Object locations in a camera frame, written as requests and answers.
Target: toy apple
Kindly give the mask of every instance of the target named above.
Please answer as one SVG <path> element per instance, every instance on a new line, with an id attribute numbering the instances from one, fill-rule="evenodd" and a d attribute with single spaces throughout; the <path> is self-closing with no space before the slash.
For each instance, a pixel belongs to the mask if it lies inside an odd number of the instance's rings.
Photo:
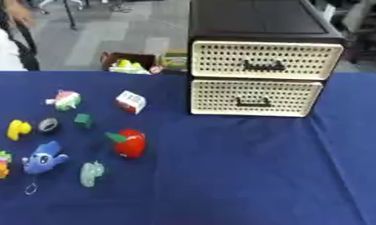
<path id="1" fill-rule="evenodd" d="M 138 158 L 146 146 L 145 135 L 137 130 L 121 130 L 119 134 L 106 133 L 114 143 L 114 151 L 126 158 Z"/>

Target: blue toy animal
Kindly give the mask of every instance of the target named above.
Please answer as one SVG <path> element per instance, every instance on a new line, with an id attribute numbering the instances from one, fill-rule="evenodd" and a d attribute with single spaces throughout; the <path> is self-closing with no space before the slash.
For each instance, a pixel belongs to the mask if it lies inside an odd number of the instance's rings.
<path id="1" fill-rule="evenodd" d="M 58 155 L 60 151 L 61 146 L 56 141 L 39 145 L 29 158 L 22 159 L 24 171 L 28 174 L 39 174 L 52 170 L 57 164 L 65 163 L 69 157 Z"/>

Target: chair leg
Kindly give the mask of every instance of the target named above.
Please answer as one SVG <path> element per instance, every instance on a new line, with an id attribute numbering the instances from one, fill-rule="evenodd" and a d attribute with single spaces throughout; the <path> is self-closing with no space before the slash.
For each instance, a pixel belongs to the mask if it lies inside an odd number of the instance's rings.
<path id="1" fill-rule="evenodd" d="M 70 11 L 67 0 L 63 0 L 63 4 L 64 4 L 65 10 L 67 11 L 67 14 L 68 14 L 70 29 L 77 30 L 76 23 L 75 23 L 75 20 L 73 19 L 72 12 Z"/>

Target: white box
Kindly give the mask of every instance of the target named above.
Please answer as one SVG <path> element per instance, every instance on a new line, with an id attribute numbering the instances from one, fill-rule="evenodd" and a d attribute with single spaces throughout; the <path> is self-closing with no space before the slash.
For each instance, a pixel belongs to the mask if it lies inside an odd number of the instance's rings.
<path id="1" fill-rule="evenodd" d="M 134 114 L 138 114 L 146 106 L 146 99 L 131 91 L 123 91 L 116 100 L 119 106 Z"/>

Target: perforated drawer front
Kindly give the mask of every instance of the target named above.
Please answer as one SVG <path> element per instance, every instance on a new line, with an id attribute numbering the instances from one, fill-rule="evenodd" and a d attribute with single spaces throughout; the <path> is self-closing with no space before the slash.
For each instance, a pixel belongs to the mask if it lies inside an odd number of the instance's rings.
<path id="1" fill-rule="evenodd" d="M 325 80 L 343 52 L 337 44 L 195 41 L 194 76 Z"/>
<path id="2" fill-rule="evenodd" d="M 319 82 L 207 81 L 191 84 L 194 114 L 306 116 L 322 90 Z"/>

